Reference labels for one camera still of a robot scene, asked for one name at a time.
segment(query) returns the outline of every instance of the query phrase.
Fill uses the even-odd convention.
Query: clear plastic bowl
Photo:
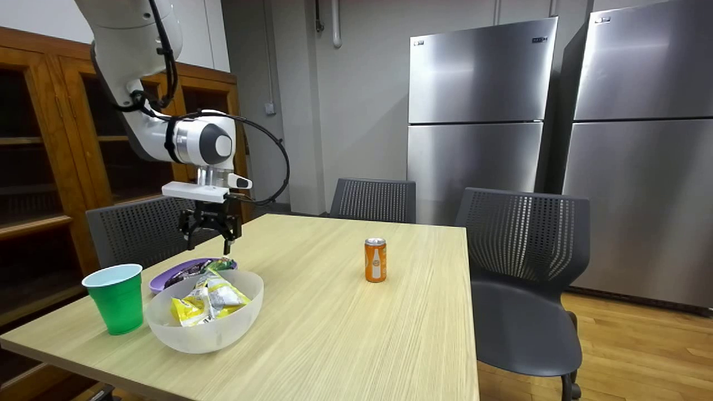
[[[250,302],[238,311],[221,317],[211,322],[180,328],[172,310],[172,299],[183,299],[195,288],[199,277],[189,277],[157,291],[146,302],[145,319],[161,342],[183,354],[206,354],[235,342],[251,328],[263,308],[263,278],[240,270],[221,273],[243,293],[246,293]]]

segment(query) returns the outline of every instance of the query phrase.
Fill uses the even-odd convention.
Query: black chair
[[[580,399],[577,319],[558,299],[588,264],[588,200],[466,186],[456,224],[468,232],[476,359],[562,376],[562,399]]]
[[[414,222],[417,183],[339,178],[329,217]]]
[[[145,268],[187,249],[177,230],[180,198],[143,198],[87,212],[87,224],[101,264],[141,263]],[[193,245],[215,235],[195,232]]]

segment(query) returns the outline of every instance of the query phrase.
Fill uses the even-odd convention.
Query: chair backrest
[[[553,290],[588,264],[588,200],[466,186],[456,224],[468,230],[470,270]]]
[[[331,217],[362,220],[417,220],[417,183],[339,178]]]
[[[180,198],[143,198],[87,212],[87,224],[101,264],[141,263],[145,268],[185,249],[177,230]],[[215,235],[195,232],[193,242]]]

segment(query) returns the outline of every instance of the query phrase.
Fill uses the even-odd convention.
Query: orange can
[[[387,277],[386,239],[366,239],[362,242],[362,277],[369,283],[381,283]]]

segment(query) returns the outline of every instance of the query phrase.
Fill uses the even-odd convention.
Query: wooden table
[[[362,280],[362,239],[387,241],[389,277]],[[210,241],[145,270],[221,257]],[[263,217],[231,247],[264,280],[253,328],[215,354],[177,354],[146,325],[109,337],[79,299],[0,346],[150,399],[476,399],[466,232]]]

